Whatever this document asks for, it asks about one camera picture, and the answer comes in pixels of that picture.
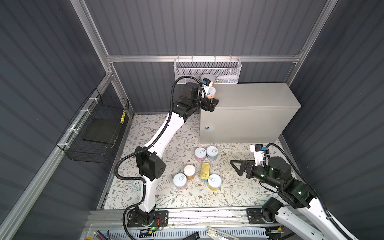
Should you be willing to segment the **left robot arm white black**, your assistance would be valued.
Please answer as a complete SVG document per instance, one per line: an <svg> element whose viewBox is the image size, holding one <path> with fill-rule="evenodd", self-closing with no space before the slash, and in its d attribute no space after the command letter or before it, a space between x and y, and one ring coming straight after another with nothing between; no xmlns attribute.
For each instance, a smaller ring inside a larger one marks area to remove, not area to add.
<svg viewBox="0 0 384 240"><path fill-rule="evenodd" d="M219 100L208 98L211 84L187 83L183 87L181 96L174 100L171 91L170 110L161 128L143 147L138 146L135 151L138 177L131 177L131 181L141 182L140 202L130 208L134 214L132 220L136 224L150 226L155 220L156 188L160 177L166 170L163 154L177 131L188 118L198 110L213 112Z"/></svg>

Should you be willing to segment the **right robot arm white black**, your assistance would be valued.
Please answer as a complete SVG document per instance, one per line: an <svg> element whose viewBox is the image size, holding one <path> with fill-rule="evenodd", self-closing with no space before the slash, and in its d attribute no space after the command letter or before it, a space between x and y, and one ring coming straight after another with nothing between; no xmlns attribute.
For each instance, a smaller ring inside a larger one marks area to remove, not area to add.
<svg viewBox="0 0 384 240"><path fill-rule="evenodd" d="M257 179L276 189L281 201L267 200L261 209L263 221L288 227L304 240L354 240L356 237L323 207L320 197L304 182L292 176L292 167L281 157L266 166L251 160L231 160L239 176Z"/></svg>

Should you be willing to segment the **green orange peach can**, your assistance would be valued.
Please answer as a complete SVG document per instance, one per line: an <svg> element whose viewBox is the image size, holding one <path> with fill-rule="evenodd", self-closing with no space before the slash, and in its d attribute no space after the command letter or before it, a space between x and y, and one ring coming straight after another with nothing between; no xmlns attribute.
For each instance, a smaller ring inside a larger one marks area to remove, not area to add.
<svg viewBox="0 0 384 240"><path fill-rule="evenodd" d="M211 82L214 82L216 80L216 77L214 75L212 75L212 74L203 74L201 76L202 82L204 82L205 79L210 80Z"/></svg>

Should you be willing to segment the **orange white pull-tab can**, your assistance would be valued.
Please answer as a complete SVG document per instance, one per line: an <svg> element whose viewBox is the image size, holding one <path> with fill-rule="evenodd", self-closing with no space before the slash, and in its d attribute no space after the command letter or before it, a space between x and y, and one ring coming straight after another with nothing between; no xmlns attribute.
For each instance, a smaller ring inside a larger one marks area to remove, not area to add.
<svg viewBox="0 0 384 240"><path fill-rule="evenodd" d="M210 87L207 91L207 98L208 99L214 99L216 96L216 89L214 87Z"/></svg>

